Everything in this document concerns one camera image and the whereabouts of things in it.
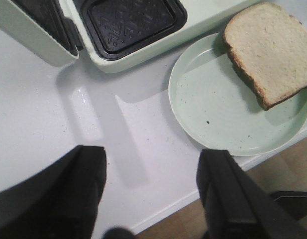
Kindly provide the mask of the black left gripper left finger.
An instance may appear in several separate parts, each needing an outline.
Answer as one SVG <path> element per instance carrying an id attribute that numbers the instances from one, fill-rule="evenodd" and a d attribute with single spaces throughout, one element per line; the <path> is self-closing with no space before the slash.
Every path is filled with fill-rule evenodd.
<path id="1" fill-rule="evenodd" d="M 78 145 L 0 192 L 0 239 L 89 239 L 106 183 L 106 152 Z"/>

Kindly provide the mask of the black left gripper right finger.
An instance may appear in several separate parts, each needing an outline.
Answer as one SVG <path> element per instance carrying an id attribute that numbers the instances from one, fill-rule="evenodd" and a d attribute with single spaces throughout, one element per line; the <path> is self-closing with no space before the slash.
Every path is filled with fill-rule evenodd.
<path id="1" fill-rule="evenodd" d="M 307 192 L 265 193 L 227 150 L 202 150 L 196 180 L 205 239 L 307 239 Z"/>

